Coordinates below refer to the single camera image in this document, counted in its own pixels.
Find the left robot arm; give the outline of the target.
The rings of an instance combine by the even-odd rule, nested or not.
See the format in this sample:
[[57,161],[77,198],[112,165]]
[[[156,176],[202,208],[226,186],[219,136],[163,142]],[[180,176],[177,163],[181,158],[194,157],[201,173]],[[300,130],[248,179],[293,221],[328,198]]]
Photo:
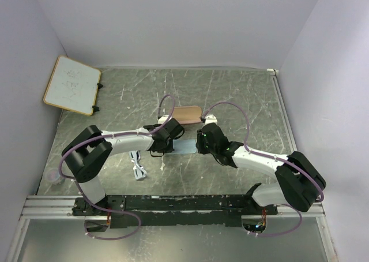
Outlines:
[[102,131],[91,125],[62,151],[62,159],[88,198],[87,209],[94,215],[101,215],[106,212],[108,201],[98,175],[106,160],[125,152],[173,152],[173,141],[184,132],[184,127],[173,118],[161,125],[145,125],[116,133]]

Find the pink glasses case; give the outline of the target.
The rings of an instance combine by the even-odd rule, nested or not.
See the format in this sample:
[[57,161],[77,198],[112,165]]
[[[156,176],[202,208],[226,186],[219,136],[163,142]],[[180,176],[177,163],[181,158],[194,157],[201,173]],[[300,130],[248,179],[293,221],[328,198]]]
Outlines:
[[197,124],[201,122],[202,109],[199,106],[175,107],[172,117],[181,125]]

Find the light blue cleaning cloth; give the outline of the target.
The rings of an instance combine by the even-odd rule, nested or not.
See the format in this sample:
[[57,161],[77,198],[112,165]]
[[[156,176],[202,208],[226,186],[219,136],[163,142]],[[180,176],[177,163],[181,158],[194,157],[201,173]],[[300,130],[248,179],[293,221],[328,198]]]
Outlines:
[[173,149],[174,151],[171,152],[172,155],[197,153],[196,140],[195,139],[174,140]]

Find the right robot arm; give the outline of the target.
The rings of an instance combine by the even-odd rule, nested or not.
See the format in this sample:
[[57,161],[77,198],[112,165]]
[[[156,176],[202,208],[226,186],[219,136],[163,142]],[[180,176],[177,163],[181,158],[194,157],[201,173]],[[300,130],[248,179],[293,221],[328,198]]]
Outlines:
[[215,123],[197,130],[196,147],[198,153],[211,154],[223,166],[255,170],[277,180],[249,190],[250,197],[245,199],[244,206],[250,214],[276,204],[288,204],[299,212],[307,212],[316,201],[324,199],[325,179],[299,151],[277,155],[245,147],[241,142],[229,141]]

